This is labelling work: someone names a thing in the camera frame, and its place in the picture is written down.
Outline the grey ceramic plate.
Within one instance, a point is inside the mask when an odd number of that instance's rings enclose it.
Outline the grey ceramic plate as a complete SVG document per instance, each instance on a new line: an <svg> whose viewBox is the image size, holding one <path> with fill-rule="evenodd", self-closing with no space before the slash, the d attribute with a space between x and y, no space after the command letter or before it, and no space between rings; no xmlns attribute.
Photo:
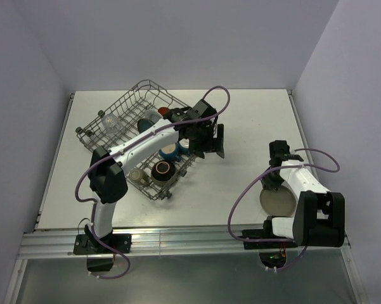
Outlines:
<svg viewBox="0 0 381 304"><path fill-rule="evenodd" d="M280 186L278 190L263 189L259 201L269 216L289 217L297 207L294 193L285 186Z"/></svg>

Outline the teal and white bowl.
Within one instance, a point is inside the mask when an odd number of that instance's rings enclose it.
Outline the teal and white bowl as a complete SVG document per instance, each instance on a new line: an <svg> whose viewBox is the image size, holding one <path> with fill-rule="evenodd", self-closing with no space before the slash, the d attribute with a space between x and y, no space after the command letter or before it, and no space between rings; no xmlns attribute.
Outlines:
<svg viewBox="0 0 381 304"><path fill-rule="evenodd" d="M179 151L182 155L190 155L190 141L188 139L181 139L178 141Z"/></svg>

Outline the dark blue mug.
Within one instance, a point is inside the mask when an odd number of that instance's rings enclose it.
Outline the dark blue mug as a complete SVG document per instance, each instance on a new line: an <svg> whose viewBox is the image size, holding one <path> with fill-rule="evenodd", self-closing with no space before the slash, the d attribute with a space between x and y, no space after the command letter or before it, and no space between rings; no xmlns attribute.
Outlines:
<svg viewBox="0 0 381 304"><path fill-rule="evenodd" d="M169 144L158 151L159 155L169 162L180 162L179 147L177 143Z"/></svg>

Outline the orange small plate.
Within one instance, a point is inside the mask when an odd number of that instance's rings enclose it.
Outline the orange small plate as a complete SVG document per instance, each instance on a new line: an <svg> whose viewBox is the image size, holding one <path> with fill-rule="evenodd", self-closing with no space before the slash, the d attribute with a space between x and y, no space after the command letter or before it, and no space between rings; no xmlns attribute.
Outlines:
<svg viewBox="0 0 381 304"><path fill-rule="evenodd" d="M158 109L158 112L159 112L162 116L168 114L169 111L170 111L170 109L169 109L168 107L160 107L160 108Z"/></svg>

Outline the light blue glass plate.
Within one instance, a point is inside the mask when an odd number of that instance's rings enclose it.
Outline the light blue glass plate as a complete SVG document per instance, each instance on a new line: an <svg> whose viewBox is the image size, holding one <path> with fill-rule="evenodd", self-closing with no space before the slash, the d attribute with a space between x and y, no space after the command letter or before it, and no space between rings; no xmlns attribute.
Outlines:
<svg viewBox="0 0 381 304"><path fill-rule="evenodd" d="M146 119L151 120L154 124L157 123L162 118L160 113L155 110L146 110L144 113L144 117Z"/></svg>

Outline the brown patterned bowl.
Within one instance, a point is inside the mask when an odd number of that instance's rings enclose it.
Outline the brown patterned bowl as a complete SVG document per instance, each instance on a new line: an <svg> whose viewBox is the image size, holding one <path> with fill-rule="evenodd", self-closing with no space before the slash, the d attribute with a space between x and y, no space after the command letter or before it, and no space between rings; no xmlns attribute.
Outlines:
<svg viewBox="0 0 381 304"><path fill-rule="evenodd" d="M158 186L166 185L175 175L175 165L166 160L158 161L151 170L151 178Z"/></svg>

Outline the dark teal ceramic plate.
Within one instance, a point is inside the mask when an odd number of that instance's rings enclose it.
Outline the dark teal ceramic plate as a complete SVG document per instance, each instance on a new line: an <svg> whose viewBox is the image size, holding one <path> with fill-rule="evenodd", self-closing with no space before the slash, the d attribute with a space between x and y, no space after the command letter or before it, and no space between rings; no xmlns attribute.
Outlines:
<svg viewBox="0 0 381 304"><path fill-rule="evenodd" d="M137 121L137 130L138 132L141 134L141 133L144 133L146 130L148 130L149 128L153 127L154 126L154 122L148 118L140 118L138 121Z"/></svg>

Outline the grey ceramic cup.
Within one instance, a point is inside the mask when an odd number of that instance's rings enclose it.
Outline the grey ceramic cup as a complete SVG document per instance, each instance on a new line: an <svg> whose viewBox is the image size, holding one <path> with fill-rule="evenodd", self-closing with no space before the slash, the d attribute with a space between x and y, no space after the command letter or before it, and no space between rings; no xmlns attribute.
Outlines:
<svg viewBox="0 0 381 304"><path fill-rule="evenodd" d="M149 176L148 174L140 168L134 168L129 172L129 179L142 187L146 187L150 184Z"/></svg>

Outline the clear plastic cup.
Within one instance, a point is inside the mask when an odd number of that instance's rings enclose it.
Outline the clear plastic cup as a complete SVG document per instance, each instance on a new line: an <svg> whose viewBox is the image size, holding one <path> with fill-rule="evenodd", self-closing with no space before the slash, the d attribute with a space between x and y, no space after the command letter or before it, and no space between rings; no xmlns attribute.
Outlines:
<svg viewBox="0 0 381 304"><path fill-rule="evenodd" d="M116 135L124 130L124 126L121 124L119 118L112 113L106 114L102 118L102 123L105 128L105 132L111 136Z"/></svg>

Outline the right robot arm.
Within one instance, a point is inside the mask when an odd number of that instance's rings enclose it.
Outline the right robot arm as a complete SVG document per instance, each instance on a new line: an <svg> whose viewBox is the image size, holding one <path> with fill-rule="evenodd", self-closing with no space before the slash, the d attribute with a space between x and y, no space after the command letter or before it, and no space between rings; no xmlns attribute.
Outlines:
<svg viewBox="0 0 381 304"><path fill-rule="evenodd" d="M282 240L297 246L339 248L345 239L345 198L323 186L285 140L269 143L269 168L261 180L262 195L289 186L297 199L293 216L271 215L264 221L262 241L270 247Z"/></svg>

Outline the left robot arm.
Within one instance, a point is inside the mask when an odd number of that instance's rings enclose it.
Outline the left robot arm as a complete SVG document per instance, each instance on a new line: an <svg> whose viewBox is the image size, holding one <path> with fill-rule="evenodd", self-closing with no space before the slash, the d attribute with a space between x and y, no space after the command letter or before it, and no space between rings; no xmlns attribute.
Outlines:
<svg viewBox="0 0 381 304"><path fill-rule="evenodd" d="M207 153L224 157L224 125L220 112L201 99L194 107L169 110L150 128L133 139L106 149L93 151L91 166L84 173L89 179L94 203L88 246L103 253L111 245L115 206L128 191L127 174L158 150L182 139L189 141L189 153L204 158Z"/></svg>

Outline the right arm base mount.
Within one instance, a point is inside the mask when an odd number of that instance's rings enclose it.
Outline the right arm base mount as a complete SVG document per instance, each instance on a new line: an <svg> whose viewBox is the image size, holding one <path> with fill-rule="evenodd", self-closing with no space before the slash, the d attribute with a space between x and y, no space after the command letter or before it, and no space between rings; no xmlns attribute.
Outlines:
<svg viewBox="0 0 381 304"><path fill-rule="evenodd" d="M265 235L263 229L244 229L240 238L243 239L243 249L245 250L276 250L297 247L293 241L283 241L282 237Z"/></svg>

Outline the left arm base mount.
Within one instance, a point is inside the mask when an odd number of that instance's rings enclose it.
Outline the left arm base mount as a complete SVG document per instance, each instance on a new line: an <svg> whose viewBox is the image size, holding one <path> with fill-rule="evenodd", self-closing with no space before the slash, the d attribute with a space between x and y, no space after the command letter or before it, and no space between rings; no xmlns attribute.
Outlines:
<svg viewBox="0 0 381 304"><path fill-rule="evenodd" d="M100 244L91 235L79 234L75 238L73 255L87 256L86 267L91 272L108 272L114 266L115 258L121 253L126 254L131 250L131 234L114 234L101 238L106 246Z"/></svg>

